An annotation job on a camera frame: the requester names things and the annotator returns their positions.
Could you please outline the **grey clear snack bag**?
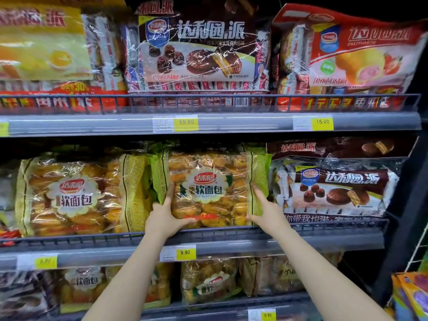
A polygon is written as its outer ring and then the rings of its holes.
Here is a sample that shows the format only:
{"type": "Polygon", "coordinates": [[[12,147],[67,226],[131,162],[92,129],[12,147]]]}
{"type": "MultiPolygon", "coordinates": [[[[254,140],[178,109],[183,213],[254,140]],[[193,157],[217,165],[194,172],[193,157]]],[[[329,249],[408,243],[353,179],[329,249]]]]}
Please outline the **grey clear snack bag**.
{"type": "Polygon", "coordinates": [[[15,196],[19,164],[19,160],[0,163],[0,234],[17,229],[15,196]]]}

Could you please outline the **red snack bag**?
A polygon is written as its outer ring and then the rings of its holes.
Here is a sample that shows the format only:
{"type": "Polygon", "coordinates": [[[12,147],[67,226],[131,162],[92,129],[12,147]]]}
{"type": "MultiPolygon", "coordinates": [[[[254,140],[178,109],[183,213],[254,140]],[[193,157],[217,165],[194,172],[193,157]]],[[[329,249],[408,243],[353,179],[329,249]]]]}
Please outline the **red snack bag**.
{"type": "Polygon", "coordinates": [[[394,112],[406,106],[405,95],[294,95],[272,101],[279,111],[297,112],[394,112]]]}

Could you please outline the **small clear bread bag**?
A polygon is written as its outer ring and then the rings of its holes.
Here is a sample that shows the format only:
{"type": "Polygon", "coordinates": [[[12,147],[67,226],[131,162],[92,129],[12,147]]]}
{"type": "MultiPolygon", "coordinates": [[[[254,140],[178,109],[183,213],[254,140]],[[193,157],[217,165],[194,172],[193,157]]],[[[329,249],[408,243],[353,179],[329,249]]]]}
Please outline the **small clear bread bag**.
{"type": "Polygon", "coordinates": [[[181,264],[181,296],[186,305],[218,302],[242,291],[238,259],[192,260],[181,264]]]}

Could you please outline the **person's left hand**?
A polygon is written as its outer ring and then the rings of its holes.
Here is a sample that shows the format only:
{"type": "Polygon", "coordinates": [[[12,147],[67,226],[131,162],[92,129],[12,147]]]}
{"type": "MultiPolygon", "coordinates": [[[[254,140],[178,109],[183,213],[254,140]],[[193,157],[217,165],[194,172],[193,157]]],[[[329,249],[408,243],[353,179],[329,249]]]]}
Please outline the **person's left hand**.
{"type": "Polygon", "coordinates": [[[171,204],[174,198],[175,184],[170,183],[163,205],[153,203],[153,210],[146,220],[144,238],[156,239],[165,242],[168,238],[174,236],[179,230],[179,219],[171,213],[171,204]]]}

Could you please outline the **dark snack bag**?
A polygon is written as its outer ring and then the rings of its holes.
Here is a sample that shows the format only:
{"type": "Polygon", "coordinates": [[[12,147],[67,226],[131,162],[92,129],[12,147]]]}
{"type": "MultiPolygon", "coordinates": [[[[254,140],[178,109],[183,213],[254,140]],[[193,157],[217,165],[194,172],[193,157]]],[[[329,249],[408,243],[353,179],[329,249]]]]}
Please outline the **dark snack bag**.
{"type": "Polygon", "coordinates": [[[49,321],[58,313],[51,271],[0,272],[0,321],[49,321]]]}

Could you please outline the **yellow-green soft bread bag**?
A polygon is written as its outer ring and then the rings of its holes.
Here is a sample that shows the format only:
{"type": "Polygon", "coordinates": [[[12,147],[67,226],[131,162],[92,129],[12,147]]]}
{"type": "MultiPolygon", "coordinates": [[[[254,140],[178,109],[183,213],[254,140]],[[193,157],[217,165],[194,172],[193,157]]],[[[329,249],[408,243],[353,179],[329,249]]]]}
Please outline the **yellow-green soft bread bag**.
{"type": "Polygon", "coordinates": [[[66,158],[21,160],[15,218],[22,237],[144,231],[152,209],[147,154],[66,158]]]}
{"type": "MultiPolygon", "coordinates": [[[[107,285],[120,271],[118,266],[69,268],[57,273],[56,292],[60,300],[60,313],[87,311],[107,285]]],[[[171,303],[171,276],[173,263],[158,263],[151,277],[144,309],[166,307],[171,303]]]]}

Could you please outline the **red strawberry cake bag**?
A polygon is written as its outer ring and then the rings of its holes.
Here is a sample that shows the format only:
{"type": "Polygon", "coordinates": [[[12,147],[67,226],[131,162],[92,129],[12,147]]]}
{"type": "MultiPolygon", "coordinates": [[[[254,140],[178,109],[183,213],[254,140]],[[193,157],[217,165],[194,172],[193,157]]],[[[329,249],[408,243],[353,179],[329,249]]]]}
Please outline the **red strawberry cake bag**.
{"type": "Polygon", "coordinates": [[[285,4],[280,95],[403,94],[428,42],[428,19],[383,22],[304,4],[285,4]]]}

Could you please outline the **person's left forearm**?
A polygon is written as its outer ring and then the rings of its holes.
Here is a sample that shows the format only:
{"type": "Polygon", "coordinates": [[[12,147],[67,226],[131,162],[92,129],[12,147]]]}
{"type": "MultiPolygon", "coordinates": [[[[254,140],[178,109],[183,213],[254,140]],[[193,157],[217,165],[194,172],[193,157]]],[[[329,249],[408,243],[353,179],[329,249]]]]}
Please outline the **person's left forearm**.
{"type": "Polygon", "coordinates": [[[160,252],[171,232],[147,232],[81,321],[140,321],[160,252]]]}

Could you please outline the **green soft bread bag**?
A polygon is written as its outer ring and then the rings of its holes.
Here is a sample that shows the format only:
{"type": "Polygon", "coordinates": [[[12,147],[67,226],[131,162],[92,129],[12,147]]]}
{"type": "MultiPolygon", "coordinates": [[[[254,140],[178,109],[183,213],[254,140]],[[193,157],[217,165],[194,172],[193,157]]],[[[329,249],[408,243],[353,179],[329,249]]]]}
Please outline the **green soft bread bag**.
{"type": "Polygon", "coordinates": [[[164,147],[150,157],[153,188],[160,204],[173,186],[171,213],[193,218],[187,229],[250,226],[261,215],[256,185],[268,195],[271,155],[261,148],[183,152],[164,147]]]}

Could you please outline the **dark shelf upright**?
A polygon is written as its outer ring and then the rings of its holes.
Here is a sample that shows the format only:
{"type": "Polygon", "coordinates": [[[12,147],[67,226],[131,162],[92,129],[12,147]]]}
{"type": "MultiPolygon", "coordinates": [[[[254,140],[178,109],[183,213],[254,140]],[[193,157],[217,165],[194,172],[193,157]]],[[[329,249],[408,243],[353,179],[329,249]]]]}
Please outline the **dark shelf upright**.
{"type": "Polygon", "coordinates": [[[415,149],[404,164],[387,215],[384,260],[372,286],[372,298],[382,307],[391,301],[391,275],[404,272],[428,222],[428,121],[423,122],[415,149]]]}

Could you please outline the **clear brown bread bag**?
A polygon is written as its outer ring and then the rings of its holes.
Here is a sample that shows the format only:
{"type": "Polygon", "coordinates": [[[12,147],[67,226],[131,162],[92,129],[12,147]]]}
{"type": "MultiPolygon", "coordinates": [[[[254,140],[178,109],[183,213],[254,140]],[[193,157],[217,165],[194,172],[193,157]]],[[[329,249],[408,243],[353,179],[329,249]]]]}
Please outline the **clear brown bread bag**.
{"type": "Polygon", "coordinates": [[[238,259],[239,284],[247,297],[281,295],[305,287],[286,255],[238,259]]]}

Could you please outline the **large brown chocolate pie bag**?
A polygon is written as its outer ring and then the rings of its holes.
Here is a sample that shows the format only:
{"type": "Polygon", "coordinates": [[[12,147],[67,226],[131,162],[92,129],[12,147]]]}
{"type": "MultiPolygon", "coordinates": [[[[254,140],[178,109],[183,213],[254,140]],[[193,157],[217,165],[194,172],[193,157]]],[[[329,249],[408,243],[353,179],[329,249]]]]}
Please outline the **large brown chocolate pie bag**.
{"type": "Polygon", "coordinates": [[[130,93],[269,89],[270,26],[256,0],[146,0],[121,35],[130,93]]]}

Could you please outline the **person's right forearm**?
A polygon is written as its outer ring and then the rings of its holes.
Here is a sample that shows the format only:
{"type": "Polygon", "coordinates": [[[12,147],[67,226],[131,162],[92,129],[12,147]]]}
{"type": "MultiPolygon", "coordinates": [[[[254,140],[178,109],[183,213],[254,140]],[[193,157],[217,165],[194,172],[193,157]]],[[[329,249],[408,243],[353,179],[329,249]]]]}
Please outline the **person's right forearm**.
{"type": "Polygon", "coordinates": [[[285,252],[324,321],[394,321],[289,226],[268,233],[285,252]]]}

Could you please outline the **colourful purple orange packet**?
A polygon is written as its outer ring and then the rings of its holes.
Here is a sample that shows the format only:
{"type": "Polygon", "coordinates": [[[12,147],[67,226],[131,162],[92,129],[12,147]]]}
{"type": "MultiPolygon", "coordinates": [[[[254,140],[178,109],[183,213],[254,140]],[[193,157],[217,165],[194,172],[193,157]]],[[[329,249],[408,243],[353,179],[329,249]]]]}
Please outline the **colourful purple orange packet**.
{"type": "Polygon", "coordinates": [[[395,321],[428,321],[428,270],[392,275],[392,305],[385,310],[395,321]]]}

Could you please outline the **grey metal shelf with rail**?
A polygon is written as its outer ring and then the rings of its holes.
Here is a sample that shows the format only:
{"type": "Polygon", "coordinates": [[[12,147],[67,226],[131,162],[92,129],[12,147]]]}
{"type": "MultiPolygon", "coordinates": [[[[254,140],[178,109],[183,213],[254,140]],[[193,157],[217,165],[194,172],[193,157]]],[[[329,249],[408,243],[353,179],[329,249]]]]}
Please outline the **grey metal shelf with rail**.
{"type": "Polygon", "coordinates": [[[128,94],[130,105],[114,113],[16,113],[0,112],[9,122],[9,137],[124,136],[156,135],[156,115],[198,115],[199,131],[170,134],[311,133],[293,131],[292,118],[310,114],[331,114],[333,131],[372,132],[420,130],[426,120],[420,116],[422,94],[407,96],[406,106],[394,112],[297,112],[279,111],[272,101],[286,95],[179,95],[128,94]]]}
{"type": "MultiPolygon", "coordinates": [[[[387,219],[292,223],[293,230],[320,252],[384,248],[387,219]]],[[[82,268],[124,264],[143,233],[0,239],[0,272],[35,270],[31,258],[57,257],[56,267],[82,268]]],[[[195,248],[196,259],[281,255],[279,244],[258,227],[199,228],[178,232],[169,249],[195,248]]]]}
{"type": "Polygon", "coordinates": [[[174,301],[142,312],[140,321],[249,321],[249,310],[276,312],[276,319],[324,321],[305,292],[267,297],[237,296],[222,302],[185,305],[174,301]]]}

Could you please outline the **yellow cake pie bag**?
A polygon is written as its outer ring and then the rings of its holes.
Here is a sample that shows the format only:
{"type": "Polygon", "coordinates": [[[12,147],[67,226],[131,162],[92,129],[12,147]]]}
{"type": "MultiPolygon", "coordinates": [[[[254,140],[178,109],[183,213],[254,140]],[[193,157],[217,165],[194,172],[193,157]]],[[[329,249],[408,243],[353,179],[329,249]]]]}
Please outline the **yellow cake pie bag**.
{"type": "Polygon", "coordinates": [[[0,0],[0,90],[126,92],[117,14],[104,0],[0,0]]]}

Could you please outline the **person's right hand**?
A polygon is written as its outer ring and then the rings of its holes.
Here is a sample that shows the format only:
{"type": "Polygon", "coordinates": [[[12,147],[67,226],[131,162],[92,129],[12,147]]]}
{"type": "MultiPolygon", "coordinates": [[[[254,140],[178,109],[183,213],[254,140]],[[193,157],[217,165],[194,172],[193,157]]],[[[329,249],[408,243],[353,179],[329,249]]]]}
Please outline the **person's right hand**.
{"type": "Polygon", "coordinates": [[[272,238],[279,239],[287,231],[292,231],[292,227],[287,221],[281,208],[266,198],[263,192],[256,186],[252,186],[253,192],[261,204],[261,225],[259,226],[265,233],[272,238]]]}

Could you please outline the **red-orange snack bag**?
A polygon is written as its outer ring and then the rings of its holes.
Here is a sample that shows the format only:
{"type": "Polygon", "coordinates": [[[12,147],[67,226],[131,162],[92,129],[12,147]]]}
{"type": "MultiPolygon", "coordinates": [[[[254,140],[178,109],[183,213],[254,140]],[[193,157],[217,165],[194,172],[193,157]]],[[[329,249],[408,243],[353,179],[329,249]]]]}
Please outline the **red-orange snack bag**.
{"type": "Polygon", "coordinates": [[[0,112],[114,113],[129,105],[123,82],[0,81],[0,112]]]}

